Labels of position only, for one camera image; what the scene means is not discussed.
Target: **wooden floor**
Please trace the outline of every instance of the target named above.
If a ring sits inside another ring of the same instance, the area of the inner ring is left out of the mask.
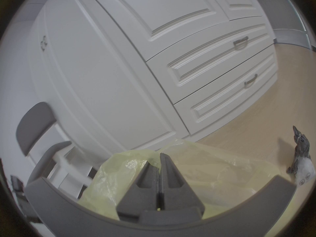
[[[287,44],[276,44],[275,48],[277,82],[245,112],[198,142],[269,161],[291,180],[285,171],[294,156],[293,125],[308,138],[316,166],[316,53]],[[294,218],[312,192],[315,180],[297,188],[267,236],[275,236]]]

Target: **drawer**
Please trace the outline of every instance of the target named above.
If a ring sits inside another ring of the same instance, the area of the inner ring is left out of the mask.
[[[175,104],[271,44],[262,17],[236,19],[177,42],[147,64]]]
[[[194,134],[242,104],[276,71],[275,49],[271,45],[174,106],[190,134]]]

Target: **crumpled gray plastic bag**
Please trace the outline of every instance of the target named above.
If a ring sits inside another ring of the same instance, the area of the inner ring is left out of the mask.
[[[157,152],[144,149],[113,155],[98,170],[78,203],[118,220],[117,204],[147,160],[161,168],[160,153],[171,157],[205,205],[203,219],[245,201],[280,174],[276,166],[266,161],[243,158],[218,148],[175,139]]]

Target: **yellow plastic bag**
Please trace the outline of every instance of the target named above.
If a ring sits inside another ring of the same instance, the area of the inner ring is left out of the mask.
[[[160,153],[171,157],[205,205],[203,219],[245,201],[280,174],[276,166],[266,161],[243,158],[218,148],[176,139],[157,152],[144,149],[113,155],[98,170],[78,203],[118,220],[116,205],[147,160],[161,168]]]

